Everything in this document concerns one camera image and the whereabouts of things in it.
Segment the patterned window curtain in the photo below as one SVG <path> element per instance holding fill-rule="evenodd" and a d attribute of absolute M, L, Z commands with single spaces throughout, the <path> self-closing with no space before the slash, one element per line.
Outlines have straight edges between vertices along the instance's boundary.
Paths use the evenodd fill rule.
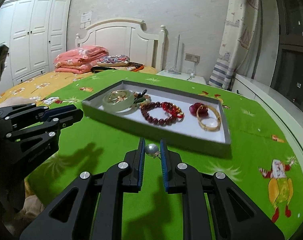
<path fill-rule="evenodd" d="M 259 6 L 260 0 L 229 0 L 219 57 L 209 79 L 210 86 L 230 88 L 251 47 Z"/>

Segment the white bed headboard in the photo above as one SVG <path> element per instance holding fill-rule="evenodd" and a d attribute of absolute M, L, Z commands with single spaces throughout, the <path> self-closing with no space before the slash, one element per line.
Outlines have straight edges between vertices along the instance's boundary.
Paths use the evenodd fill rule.
<path fill-rule="evenodd" d="M 86 35 L 75 37 L 75 47 L 98 45 L 110 55 L 126 55 L 131 61 L 154 68 L 158 73 L 164 68 L 164 51 L 167 36 L 165 25 L 158 34 L 143 30 L 144 20 L 135 18 L 111 18 L 86 27 Z"/>

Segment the red rose brooch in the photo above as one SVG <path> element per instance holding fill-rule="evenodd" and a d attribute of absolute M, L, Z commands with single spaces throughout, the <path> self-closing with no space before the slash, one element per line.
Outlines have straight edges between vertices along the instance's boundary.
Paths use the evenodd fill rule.
<path fill-rule="evenodd" d="M 196 116 L 196 117 L 198 116 L 200 118 L 209 116 L 208 108 L 203 103 L 200 102 L 191 105 L 189 107 L 189 111 L 192 114 L 192 116 Z"/>

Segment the gold bangle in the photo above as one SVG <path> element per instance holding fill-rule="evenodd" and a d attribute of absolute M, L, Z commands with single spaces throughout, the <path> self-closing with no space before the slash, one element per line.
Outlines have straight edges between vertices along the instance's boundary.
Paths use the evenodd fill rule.
<path fill-rule="evenodd" d="M 209 105 L 205 105 L 205 106 L 208 108 L 209 116 L 204 118 L 200 118 L 197 116 L 198 124 L 205 131 L 209 131 L 209 132 L 219 131 L 222 124 L 222 117 L 220 113 L 212 106 Z M 203 122 L 204 120 L 210 120 L 211 122 L 214 121 L 216 125 L 213 126 L 213 124 L 209 124 L 209 122 L 204 123 Z"/>

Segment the dark striped folded blanket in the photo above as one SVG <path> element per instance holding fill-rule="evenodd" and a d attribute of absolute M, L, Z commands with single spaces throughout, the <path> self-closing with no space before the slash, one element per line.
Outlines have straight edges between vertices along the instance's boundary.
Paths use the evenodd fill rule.
<path fill-rule="evenodd" d="M 94 66 L 91 68 L 91 72 L 94 74 L 100 73 L 105 70 L 124 70 L 130 72 L 138 72 L 143 70 L 144 65 L 140 63 L 130 62 L 127 66 Z"/>

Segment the white wardrobe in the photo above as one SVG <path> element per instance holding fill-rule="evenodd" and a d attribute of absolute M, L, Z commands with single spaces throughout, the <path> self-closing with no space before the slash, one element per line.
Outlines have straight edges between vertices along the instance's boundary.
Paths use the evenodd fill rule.
<path fill-rule="evenodd" d="M 52 72 L 66 51 L 71 0 L 5 0 L 0 7 L 0 44 L 9 48 L 0 94 Z"/>

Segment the wall power socket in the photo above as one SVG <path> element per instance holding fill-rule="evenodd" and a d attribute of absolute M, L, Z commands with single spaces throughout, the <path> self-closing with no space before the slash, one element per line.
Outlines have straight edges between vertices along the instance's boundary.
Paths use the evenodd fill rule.
<path fill-rule="evenodd" d="M 194 62 L 194 63 L 199 63 L 200 56 L 186 53 L 185 54 L 185 60 L 190 61 L 190 62 Z"/>

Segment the green cartoon tablecloth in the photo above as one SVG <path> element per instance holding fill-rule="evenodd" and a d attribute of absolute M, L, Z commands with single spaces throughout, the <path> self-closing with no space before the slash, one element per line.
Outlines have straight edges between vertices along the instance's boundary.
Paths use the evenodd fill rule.
<path fill-rule="evenodd" d="M 284 134 L 255 101 L 237 94 L 187 81 L 171 80 L 150 74 L 108 70 L 52 93 L 60 105 L 81 102 L 93 93 L 121 80 L 168 87 L 198 95 L 218 96 L 231 135 L 231 151 L 219 155 L 179 150 L 184 162 L 200 172 L 224 172 L 265 213 L 279 213 L 276 225 L 286 238 L 303 221 L 303 172 Z M 62 130 L 59 151 L 28 176 L 28 183 L 40 201 L 48 205 L 81 172 L 106 171 L 121 161 L 126 152 L 138 146 L 140 132 L 119 129 L 83 118 Z M 123 239 L 182 239 L 181 196 L 164 189 L 160 161 L 145 160 L 142 190 L 126 194 L 123 204 Z"/>

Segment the white pearl earring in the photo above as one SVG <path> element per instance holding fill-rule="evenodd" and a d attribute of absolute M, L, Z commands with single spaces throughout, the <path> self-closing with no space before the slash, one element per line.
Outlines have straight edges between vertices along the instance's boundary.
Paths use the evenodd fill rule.
<path fill-rule="evenodd" d="M 160 157 L 160 151 L 156 144 L 147 144 L 145 146 L 145 153 L 154 159 Z"/>

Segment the green jade pendant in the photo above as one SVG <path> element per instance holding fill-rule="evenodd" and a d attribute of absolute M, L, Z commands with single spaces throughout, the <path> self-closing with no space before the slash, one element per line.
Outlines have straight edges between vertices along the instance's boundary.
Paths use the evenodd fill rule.
<path fill-rule="evenodd" d="M 135 99 L 134 99 L 133 104 L 142 103 L 145 100 L 144 96 L 145 96 L 146 93 L 147 93 L 147 90 L 145 89 L 141 93 L 134 94 Z"/>

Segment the white nightstand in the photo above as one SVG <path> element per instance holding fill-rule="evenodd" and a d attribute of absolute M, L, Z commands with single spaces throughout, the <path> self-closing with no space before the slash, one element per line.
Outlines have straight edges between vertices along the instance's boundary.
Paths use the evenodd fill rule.
<path fill-rule="evenodd" d="M 158 72 L 156 75 L 171 77 L 171 78 L 185 80 L 185 81 L 191 81 L 191 82 L 199 83 L 202 85 L 207 85 L 206 80 L 202 76 L 197 76 L 197 75 L 194 75 L 193 73 L 191 73 L 191 74 L 186 74 L 186 73 L 181 73 L 181 72 L 171 73 L 169 70 L 162 70 L 162 71 Z"/>

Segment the white desk lamp stand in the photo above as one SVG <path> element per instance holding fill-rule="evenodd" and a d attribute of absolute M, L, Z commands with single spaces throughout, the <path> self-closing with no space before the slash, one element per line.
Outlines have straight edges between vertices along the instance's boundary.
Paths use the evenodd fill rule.
<path fill-rule="evenodd" d="M 178 64 L 178 55 L 179 55 L 179 45 L 180 45 L 180 34 L 177 36 L 177 44 L 175 49 L 175 58 L 174 58 L 174 65 L 171 69 L 168 70 L 169 74 L 172 75 L 181 75 L 181 72 L 177 69 Z"/>

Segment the patterned pillow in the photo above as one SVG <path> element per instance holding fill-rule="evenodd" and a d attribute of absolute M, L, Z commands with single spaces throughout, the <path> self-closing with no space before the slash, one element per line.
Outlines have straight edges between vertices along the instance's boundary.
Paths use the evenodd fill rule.
<path fill-rule="evenodd" d="M 100 67 L 124 67 L 130 62 L 130 58 L 125 55 L 109 55 L 101 57 L 97 60 L 97 65 Z"/>

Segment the pale green jade bangle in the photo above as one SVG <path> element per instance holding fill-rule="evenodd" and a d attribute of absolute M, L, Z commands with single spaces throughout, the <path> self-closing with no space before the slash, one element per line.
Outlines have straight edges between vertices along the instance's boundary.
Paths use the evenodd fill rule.
<path fill-rule="evenodd" d="M 102 106 L 105 111 L 115 113 L 130 108 L 134 100 L 133 92 L 125 89 L 114 90 L 104 96 Z"/>

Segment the yellow floral bedsheet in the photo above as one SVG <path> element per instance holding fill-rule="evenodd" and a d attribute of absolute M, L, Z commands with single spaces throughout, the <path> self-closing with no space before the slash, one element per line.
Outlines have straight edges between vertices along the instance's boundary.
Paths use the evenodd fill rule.
<path fill-rule="evenodd" d="M 0 94 L 0 103 L 12 97 L 33 99 L 37 106 L 79 105 L 82 100 L 110 83 L 116 70 L 97 74 L 49 72 L 31 78 Z"/>

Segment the gold ring ornament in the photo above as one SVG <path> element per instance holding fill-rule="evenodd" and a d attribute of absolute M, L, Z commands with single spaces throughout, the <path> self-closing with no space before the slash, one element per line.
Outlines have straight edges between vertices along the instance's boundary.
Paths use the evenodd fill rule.
<path fill-rule="evenodd" d="M 113 104 L 116 104 L 116 103 L 119 103 L 121 101 L 124 101 L 126 100 L 128 97 L 127 97 L 127 92 L 124 91 L 124 90 L 116 90 L 116 91 L 113 91 L 109 97 L 108 97 L 108 100 L 109 102 L 113 103 Z"/>

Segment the pink folded quilt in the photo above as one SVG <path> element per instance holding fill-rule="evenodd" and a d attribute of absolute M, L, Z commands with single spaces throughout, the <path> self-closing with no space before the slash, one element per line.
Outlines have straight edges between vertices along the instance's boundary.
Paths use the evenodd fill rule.
<path fill-rule="evenodd" d="M 54 71 L 84 74 L 97 65 L 101 57 L 107 56 L 108 50 L 101 46 L 83 46 L 59 54 L 54 60 Z"/>

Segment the beige plush cushion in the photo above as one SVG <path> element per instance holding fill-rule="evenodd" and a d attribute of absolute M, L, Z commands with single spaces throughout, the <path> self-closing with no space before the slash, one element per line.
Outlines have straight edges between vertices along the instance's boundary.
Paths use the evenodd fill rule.
<path fill-rule="evenodd" d="M 36 103 L 33 99 L 22 98 L 22 97 L 12 97 L 4 100 L 0 103 L 0 108 L 8 107 L 8 106 L 16 106 L 16 105 L 23 105 L 28 103 Z"/>

